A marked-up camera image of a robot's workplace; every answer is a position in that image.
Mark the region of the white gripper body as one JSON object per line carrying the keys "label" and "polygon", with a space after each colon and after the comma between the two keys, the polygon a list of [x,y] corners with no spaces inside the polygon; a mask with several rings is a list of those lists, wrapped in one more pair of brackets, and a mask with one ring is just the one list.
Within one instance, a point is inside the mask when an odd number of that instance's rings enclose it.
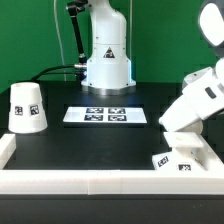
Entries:
{"label": "white gripper body", "polygon": [[176,132],[223,109],[224,86],[209,67],[205,74],[182,90],[182,95],[159,118],[159,123],[168,132]]}

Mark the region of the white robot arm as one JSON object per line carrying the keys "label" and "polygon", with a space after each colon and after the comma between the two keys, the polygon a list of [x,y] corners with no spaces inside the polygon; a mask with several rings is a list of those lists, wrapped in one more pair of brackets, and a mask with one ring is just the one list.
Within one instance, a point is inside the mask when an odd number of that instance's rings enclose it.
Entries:
{"label": "white robot arm", "polygon": [[[85,90],[119,93],[133,87],[131,61],[126,56],[126,20],[109,0],[89,0],[92,22],[92,55],[87,60]],[[202,36],[218,61],[185,77],[182,95],[159,118],[168,131],[179,131],[224,110],[224,0],[204,0],[198,16]]]}

